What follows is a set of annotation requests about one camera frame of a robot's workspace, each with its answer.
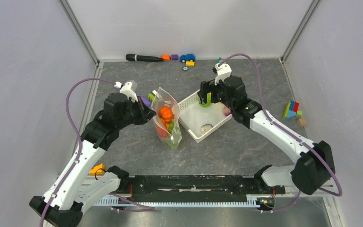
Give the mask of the purple toy onion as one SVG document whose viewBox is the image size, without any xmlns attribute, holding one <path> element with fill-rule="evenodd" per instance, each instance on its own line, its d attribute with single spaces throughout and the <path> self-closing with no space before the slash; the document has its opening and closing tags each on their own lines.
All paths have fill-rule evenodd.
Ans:
<svg viewBox="0 0 363 227">
<path fill-rule="evenodd" d="M 224 106 L 223 114 L 224 116 L 229 116 L 231 114 L 231 110 L 228 107 Z"/>
</svg>

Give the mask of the green toy lettuce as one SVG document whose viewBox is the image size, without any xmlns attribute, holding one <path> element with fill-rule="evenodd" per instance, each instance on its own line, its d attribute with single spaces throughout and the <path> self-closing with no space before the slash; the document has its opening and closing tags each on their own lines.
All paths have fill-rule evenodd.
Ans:
<svg viewBox="0 0 363 227">
<path fill-rule="evenodd" d="M 211 105 L 212 101 L 212 93 L 209 92 L 205 95 L 201 95 L 200 98 L 199 98 L 199 104 L 202 106 L 202 107 L 208 107 Z"/>
</svg>

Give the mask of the orange toy pumpkin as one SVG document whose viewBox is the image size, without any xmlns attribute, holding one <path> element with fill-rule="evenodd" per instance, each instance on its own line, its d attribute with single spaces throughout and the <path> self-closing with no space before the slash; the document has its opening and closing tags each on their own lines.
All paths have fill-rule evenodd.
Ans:
<svg viewBox="0 0 363 227">
<path fill-rule="evenodd" d="M 173 111 L 168 106 L 162 106 L 159 109 L 159 117 L 162 118 L 166 123 L 170 123 L 173 120 Z"/>
</svg>

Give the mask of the clear zip top bag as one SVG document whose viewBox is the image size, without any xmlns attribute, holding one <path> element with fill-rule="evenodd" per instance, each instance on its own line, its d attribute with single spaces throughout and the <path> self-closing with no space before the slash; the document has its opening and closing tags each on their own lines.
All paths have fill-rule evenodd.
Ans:
<svg viewBox="0 0 363 227">
<path fill-rule="evenodd" d="M 157 135 L 170 149 L 176 150 L 182 140 L 179 104 L 161 87 L 151 94 L 153 100 L 150 107 L 156 112 L 153 121 Z"/>
</svg>

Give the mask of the green toy grapes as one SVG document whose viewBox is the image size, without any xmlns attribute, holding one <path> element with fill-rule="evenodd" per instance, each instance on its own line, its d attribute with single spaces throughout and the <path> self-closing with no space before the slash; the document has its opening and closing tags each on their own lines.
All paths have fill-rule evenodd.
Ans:
<svg viewBox="0 0 363 227">
<path fill-rule="evenodd" d="M 180 127 L 178 123 L 174 124 L 174 122 L 170 122 L 166 126 L 168 127 L 167 130 L 169 135 L 165 142 L 171 149 L 177 149 L 181 138 Z"/>
</svg>

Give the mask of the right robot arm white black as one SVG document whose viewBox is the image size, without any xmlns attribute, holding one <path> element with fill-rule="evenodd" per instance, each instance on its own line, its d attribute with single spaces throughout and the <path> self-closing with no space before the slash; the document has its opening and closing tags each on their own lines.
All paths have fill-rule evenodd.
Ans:
<svg viewBox="0 0 363 227">
<path fill-rule="evenodd" d="M 260 193 L 273 186 L 294 186 L 304 194 L 321 190 L 335 196 L 342 195 L 336 178 L 331 147 L 301 136 L 274 118 L 261 104 L 248 98 L 240 77 L 230 76 L 224 81 L 203 81 L 198 91 L 202 104 L 222 103 L 232 117 L 280 148 L 293 162 L 291 166 L 266 166 L 257 172 L 254 187 Z"/>
</svg>

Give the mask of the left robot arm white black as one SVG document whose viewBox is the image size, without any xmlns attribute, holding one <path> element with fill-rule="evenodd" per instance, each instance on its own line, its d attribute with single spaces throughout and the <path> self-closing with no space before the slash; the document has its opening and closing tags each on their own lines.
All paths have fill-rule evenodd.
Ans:
<svg viewBox="0 0 363 227">
<path fill-rule="evenodd" d="M 94 163 L 129 125 L 146 124 L 156 115 L 141 97 L 136 100 L 112 93 L 104 101 L 103 110 L 88 123 L 78 140 L 77 150 L 52 187 L 42 196 L 34 196 L 29 205 L 41 216 L 40 226 L 47 221 L 55 227 L 76 227 L 86 211 L 105 195 L 125 192 L 130 186 L 129 174 L 111 167 L 87 188 L 80 186 Z"/>
</svg>

